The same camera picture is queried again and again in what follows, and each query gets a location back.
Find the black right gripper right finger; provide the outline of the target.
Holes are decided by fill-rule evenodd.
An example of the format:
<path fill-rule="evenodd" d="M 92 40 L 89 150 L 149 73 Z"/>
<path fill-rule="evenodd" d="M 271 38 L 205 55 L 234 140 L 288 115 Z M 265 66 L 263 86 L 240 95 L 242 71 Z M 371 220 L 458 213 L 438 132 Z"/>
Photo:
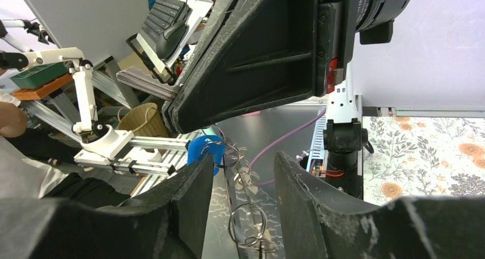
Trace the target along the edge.
<path fill-rule="evenodd" d="M 483 258 L 484 198 L 352 197 L 278 152 L 274 172 L 287 258 Z"/>

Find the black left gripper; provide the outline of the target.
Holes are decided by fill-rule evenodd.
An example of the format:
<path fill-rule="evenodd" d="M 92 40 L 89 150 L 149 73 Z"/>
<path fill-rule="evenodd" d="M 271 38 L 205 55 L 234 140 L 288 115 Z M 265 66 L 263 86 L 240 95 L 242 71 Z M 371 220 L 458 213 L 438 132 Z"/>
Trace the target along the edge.
<path fill-rule="evenodd" d="M 345 80 L 355 35 L 362 45 L 389 43 L 393 23 L 410 0 L 316 0 L 315 93 L 327 95 Z"/>

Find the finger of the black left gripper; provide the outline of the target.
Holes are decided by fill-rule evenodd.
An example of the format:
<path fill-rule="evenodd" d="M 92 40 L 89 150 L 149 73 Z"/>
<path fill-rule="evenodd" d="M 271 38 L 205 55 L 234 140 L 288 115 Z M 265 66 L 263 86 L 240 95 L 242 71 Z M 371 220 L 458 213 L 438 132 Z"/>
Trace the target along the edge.
<path fill-rule="evenodd" d="M 319 0 L 216 0 L 164 103 L 167 127 L 188 133 L 324 94 L 317 73 Z"/>

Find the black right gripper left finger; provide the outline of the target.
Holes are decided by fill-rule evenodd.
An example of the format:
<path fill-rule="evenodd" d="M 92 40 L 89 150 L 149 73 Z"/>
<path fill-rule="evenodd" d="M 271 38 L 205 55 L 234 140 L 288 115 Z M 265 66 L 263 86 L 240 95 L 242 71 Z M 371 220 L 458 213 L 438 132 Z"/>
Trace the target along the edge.
<path fill-rule="evenodd" d="M 118 206 L 1 201 L 2 258 L 201 258 L 213 158 L 203 154 Z"/>

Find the silver key bunch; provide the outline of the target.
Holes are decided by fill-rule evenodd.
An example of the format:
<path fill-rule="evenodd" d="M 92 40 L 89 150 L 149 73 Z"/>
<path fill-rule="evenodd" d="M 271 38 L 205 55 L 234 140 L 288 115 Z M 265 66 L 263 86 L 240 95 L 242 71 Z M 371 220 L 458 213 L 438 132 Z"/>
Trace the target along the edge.
<path fill-rule="evenodd" d="M 246 202 L 230 213 L 228 233 L 238 258 L 268 258 L 273 248 L 266 232 L 267 217 L 259 206 Z"/>

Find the blue key tag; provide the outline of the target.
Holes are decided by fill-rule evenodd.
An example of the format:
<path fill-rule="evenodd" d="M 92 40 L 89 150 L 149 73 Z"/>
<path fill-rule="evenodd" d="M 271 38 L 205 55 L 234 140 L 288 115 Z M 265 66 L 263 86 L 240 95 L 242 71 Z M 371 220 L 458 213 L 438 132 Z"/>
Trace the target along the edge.
<path fill-rule="evenodd" d="M 222 138 L 220 136 L 204 135 L 189 142 L 187 152 L 187 166 L 201 159 L 204 153 L 212 155 L 214 164 L 218 165 L 222 163 L 225 145 L 222 144 Z"/>

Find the small robot arm on stand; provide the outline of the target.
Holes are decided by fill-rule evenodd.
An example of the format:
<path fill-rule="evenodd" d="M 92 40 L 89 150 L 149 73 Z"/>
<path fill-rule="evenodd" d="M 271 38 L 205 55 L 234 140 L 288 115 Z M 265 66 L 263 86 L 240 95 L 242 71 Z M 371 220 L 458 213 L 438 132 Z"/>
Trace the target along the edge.
<path fill-rule="evenodd" d="M 70 61 L 81 120 L 82 155 L 109 164 L 133 138 L 98 123 L 93 64 L 76 48 L 2 53 L 1 68 Z M 1 200 L 2 258 L 201 258 L 213 184 L 214 160 L 200 153 L 163 183 L 117 206 L 95 208 L 64 198 Z"/>

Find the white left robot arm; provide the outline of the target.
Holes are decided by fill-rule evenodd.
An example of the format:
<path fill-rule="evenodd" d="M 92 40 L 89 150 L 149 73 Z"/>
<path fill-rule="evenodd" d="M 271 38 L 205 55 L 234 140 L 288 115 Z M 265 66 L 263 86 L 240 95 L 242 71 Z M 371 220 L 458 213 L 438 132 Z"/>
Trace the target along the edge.
<path fill-rule="evenodd" d="M 347 77 L 355 38 L 389 43 L 410 0 L 217 0 L 194 54 L 162 108 L 187 133 L 313 96 L 328 96 L 325 180 L 361 196 L 357 155 L 368 145 Z"/>

